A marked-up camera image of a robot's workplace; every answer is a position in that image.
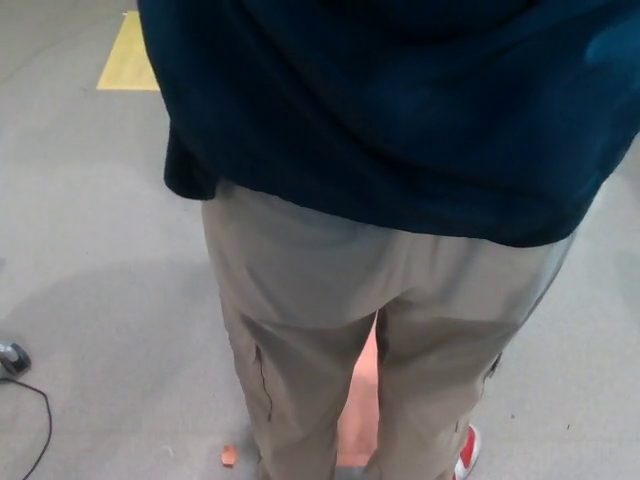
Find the red shoe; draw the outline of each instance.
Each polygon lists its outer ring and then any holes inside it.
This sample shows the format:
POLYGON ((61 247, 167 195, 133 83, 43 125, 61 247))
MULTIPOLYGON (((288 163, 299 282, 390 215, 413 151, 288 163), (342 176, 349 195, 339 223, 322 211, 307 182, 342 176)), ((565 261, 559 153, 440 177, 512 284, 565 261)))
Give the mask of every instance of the red shoe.
POLYGON ((480 433, 478 433, 476 427, 470 426, 467 443, 462 449, 462 452, 460 452, 460 458, 456 464, 456 471, 453 474, 452 480, 465 480, 469 477, 471 470, 478 461, 480 443, 480 433))

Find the dark blue shirt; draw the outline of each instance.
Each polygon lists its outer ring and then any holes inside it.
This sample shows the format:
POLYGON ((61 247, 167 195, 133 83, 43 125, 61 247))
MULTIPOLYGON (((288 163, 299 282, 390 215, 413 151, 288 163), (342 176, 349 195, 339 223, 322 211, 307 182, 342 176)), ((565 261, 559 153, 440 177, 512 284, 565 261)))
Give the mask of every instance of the dark blue shirt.
POLYGON ((575 230, 640 130, 640 0, 139 0, 166 182, 516 247, 575 230))

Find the cable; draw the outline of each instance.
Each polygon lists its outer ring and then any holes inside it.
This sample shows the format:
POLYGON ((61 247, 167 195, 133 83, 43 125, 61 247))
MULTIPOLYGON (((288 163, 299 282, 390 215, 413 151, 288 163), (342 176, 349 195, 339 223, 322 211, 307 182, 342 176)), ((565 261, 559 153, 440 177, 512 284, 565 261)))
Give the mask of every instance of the cable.
POLYGON ((40 461, 42 460, 42 457, 44 457, 44 454, 47 452, 47 449, 49 448, 49 444, 51 443, 51 436, 53 435, 53 414, 51 413, 51 404, 49 403, 49 396, 46 393, 44 393, 42 390, 38 390, 37 388, 27 385, 26 383, 18 382, 17 380, 13 380, 11 378, 0 378, 0 384, 3 384, 3 383, 9 384, 9 385, 16 385, 18 387, 26 388, 27 390, 31 390, 32 392, 37 393, 44 399, 44 403, 47 406, 47 417, 49 418, 49 433, 47 434, 47 441, 45 442, 44 447, 40 452, 40 455, 38 455, 38 459, 33 464, 33 467, 31 467, 31 470, 29 470, 29 473, 27 473, 25 477, 22 479, 22 480, 27 480, 31 476, 31 474, 35 471, 35 469, 38 468, 38 465, 40 465, 40 461))

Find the khaki pants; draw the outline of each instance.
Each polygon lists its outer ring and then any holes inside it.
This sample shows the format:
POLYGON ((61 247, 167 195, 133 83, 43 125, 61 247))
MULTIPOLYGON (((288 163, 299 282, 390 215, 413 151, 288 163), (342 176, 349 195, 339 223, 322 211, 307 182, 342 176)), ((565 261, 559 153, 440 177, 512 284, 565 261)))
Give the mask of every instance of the khaki pants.
POLYGON ((508 248, 393 231, 223 183, 204 205, 260 480, 330 480, 337 422, 379 312, 380 480, 451 480, 491 365, 571 240, 508 248))

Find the small orange object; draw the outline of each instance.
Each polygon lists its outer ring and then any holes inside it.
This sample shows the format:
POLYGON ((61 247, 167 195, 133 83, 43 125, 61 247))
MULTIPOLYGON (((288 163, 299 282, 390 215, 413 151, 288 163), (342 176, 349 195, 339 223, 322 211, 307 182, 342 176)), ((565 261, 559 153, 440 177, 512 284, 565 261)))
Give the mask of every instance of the small orange object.
POLYGON ((220 461, 225 468, 233 468, 238 460, 238 449, 232 445, 225 445, 220 455, 220 461))

